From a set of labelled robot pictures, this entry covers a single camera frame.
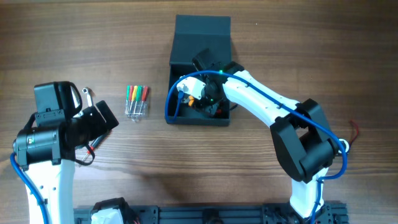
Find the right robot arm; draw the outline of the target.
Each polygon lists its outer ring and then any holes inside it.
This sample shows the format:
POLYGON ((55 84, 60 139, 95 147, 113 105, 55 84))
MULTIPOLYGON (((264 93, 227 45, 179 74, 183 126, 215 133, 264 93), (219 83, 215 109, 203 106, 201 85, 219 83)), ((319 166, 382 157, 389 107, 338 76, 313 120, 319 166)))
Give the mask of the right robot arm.
POLYGON ((208 49, 194 56, 192 64, 205 80, 204 105, 226 98, 270 129, 277 160, 292 179, 290 206, 301 218, 314 222, 324 204, 328 168, 345 148, 331 131, 321 106, 312 99, 300 103, 276 93, 242 65, 217 61, 208 49))

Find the clear screwdriver set case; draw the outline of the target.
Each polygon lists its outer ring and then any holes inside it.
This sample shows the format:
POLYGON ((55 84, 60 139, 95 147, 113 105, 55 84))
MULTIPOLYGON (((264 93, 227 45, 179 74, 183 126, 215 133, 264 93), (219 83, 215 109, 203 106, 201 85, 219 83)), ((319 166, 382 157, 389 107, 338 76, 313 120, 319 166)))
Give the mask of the clear screwdriver set case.
POLYGON ((127 85, 124 114, 133 122, 139 122, 148 114, 149 87, 145 85, 127 85))

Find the orange black pliers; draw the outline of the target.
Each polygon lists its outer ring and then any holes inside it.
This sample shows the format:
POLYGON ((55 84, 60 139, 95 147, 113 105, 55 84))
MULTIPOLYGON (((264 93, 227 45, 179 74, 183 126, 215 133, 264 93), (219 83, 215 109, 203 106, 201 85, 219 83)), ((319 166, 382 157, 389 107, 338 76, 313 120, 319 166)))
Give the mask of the orange black pliers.
POLYGON ((188 105, 189 107, 195 106, 195 98, 192 95, 189 95, 183 98, 182 103, 188 105))

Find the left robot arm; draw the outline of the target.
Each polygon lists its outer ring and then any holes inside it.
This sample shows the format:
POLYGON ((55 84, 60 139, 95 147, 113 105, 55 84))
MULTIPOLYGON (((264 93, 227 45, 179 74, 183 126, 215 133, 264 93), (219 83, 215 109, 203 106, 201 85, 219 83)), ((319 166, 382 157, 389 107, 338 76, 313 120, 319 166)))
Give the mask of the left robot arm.
POLYGON ((74 223, 75 151, 119 122, 105 101, 82 108, 72 82, 34 87, 37 110, 13 142, 11 164, 25 184, 31 223, 74 223))

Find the silver combination wrench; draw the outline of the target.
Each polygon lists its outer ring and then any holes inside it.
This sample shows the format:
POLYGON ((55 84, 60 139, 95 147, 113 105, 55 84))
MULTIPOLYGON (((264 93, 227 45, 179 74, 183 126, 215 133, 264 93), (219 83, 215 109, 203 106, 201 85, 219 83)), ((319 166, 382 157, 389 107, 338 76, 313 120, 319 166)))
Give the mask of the silver combination wrench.
POLYGON ((82 89, 82 92, 84 94, 86 94, 86 99, 87 99, 87 102, 88 102, 88 106, 89 107, 93 106, 92 90, 90 88, 86 87, 86 88, 82 89))

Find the black white tape measure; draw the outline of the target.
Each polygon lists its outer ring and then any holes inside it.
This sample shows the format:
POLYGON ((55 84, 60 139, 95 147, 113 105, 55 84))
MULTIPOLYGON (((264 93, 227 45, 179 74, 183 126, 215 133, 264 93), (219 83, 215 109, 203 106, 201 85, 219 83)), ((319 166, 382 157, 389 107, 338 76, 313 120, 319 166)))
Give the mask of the black white tape measure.
POLYGON ((350 151, 350 147, 351 147, 349 142, 343 138, 339 138, 339 141, 343 145, 345 153, 348 154, 350 151))

